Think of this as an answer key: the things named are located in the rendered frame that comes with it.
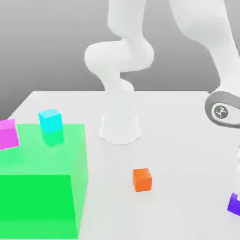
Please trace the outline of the small green cube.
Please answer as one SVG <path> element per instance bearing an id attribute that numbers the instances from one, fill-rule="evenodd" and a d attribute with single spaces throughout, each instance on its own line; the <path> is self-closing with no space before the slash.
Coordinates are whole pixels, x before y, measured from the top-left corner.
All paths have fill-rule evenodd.
<path id="1" fill-rule="evenodd" d="M 47 133 L 47 132 L 41 130 L 41 134 L 42 134 L 43 141 L 49 147 L 53 147 L 55 145 L 64 143 L 63 129 L 54 131 L 51 133 Z"/>

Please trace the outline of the large green box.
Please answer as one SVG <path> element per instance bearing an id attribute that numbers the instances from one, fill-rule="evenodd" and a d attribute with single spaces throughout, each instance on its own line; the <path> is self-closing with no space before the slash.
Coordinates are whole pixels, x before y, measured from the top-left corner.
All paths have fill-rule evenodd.
<path id="1" fill-rule="evenodd" d="M 18 124 L 20 145 L 0 151 L 0 239 L 77 239 L 88 184 L 83 124 L 64 124 L 49 147 L 38 124 Z"/>

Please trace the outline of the small magenta cube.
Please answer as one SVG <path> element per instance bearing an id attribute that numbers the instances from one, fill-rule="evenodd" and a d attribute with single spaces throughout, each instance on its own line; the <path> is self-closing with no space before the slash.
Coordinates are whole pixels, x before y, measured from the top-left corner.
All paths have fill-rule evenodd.
<path id="1" fill-rule="evenodd" d="M 0 150 L 19 147 L 15 119 L 0 120 Z"/>

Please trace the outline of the small orange cube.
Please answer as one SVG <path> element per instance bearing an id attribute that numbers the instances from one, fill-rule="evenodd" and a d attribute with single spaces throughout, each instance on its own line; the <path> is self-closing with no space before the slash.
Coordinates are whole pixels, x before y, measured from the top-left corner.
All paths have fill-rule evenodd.
<path id="1" fill-rule="evenodd" d="M 133 185 L 136 192 L 150 191 L 152 189 L 152 176 L 148 168 L 133 170 Z"/>

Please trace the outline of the small cyan cube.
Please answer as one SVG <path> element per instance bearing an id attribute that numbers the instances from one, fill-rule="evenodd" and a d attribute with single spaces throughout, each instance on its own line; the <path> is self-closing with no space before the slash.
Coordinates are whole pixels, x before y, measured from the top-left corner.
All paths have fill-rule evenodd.
<path id="1" fill-rule="evenodd" d="M 38 113 L 41 129 L 52 133 L 63 129 L 62 117 L 58 110 L 49 109 Z"/>

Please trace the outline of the small purple cube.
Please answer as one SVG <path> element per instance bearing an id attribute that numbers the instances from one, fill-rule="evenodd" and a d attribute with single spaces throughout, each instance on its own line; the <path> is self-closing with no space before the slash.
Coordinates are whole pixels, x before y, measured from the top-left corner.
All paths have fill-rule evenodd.
<path id="1" fill-rule="evenodd" d="M 237 216 L 240 216 L 240 200 L 237 199 L 237 195 L 232 193 L 227 210 Z"/>

